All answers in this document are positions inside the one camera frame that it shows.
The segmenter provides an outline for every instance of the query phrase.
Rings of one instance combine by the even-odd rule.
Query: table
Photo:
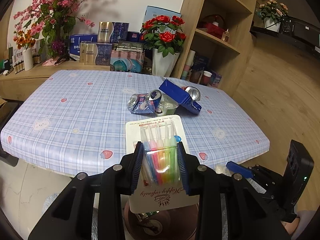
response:
[[[76,175],[103,172],[125,154],[125,124],[150,118],[131,114],[134,93],[157,89],[164,78],[99,70],[61,70],[48,78],[2,129],[3,149],[37,166]],[[190,153],[211,168],[269,150],[269,140],[222,90],[170,78],[201,92],[195,116],[178,108]]]

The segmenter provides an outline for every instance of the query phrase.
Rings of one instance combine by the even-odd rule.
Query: black countertop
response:
[[[309,53],[310,55],[312,55],[316,59],[320,60],[320,53],[315,50],[315,47],[313,47],[309,44],[306,44],[302,41],[299,41],[299,40],[295,39],[294,37],[288,36],[283,33],[278,33],[278,32],[272,31],[272,30],[268,30],[265,28],[256,27],[256,26],[252,26],[250,29],[250,32],[255,37],[257,37],[258,35],[268,35],[268,36],[278,38],[279,40],[281,40],[285,43],[291,44],[291,45]]]

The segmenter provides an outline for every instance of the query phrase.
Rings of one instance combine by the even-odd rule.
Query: white pot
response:
[[[162,52],[158,53],[158,49],[153,49],[152,74],[154,76],[170,77],[179,55],[180,53],[174,55],[169,53],[166,57],[162,57]]]
[[[23,55],[23,61],[24,61],[24,69],[30,70],[33,68],[33,59],[32,59],[32,51],[31,48],[25,49],[22,52]]]
[[[275,31],[278,33],[280,30],[280,23],[277,23],[275,25],[274,24],[275,24],[275,22],[273,21],[273,19],[271,19],[271,18],[264,19],[264,27],[268,30]]]

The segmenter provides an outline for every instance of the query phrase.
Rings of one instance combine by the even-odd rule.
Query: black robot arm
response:
[[[98,239],[125,240],[120,195],[131,195],[136,189],[143,152],[139,142],[133,154],[125,155],[103,174],[75,176],[28,239],[90,240],[94,195],[100,193]],[[177,152],[183,188],[188,195],[200,196],[196,240],[222,238],[220,194],[226,199],[229,240],[290,239],[268,200],[241,174],[228,177],[200,165],[197,157],[186,154],[182,142]]]

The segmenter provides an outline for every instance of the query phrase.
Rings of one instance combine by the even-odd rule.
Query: red basket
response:
[[[218,15],[218,14],[215,14],[215,15],[209,15],[209,16],[205,17],[198,24],[198,27],[199,28],[207,28],[208,29],[207,33],[209,33],[210,35],[221,39],[222,38],[222,34],[225,32],[225,29],[220,28],[220,27],[218,27],[218,26],[206,21],[206,19],[209,19],[209,18],[212,18],[212,17],[215,17],[216,19],[218,17],[221,18],[221,20],[223,21],[223,25],[225,26],[225,21],[224,21],[223,17]]]

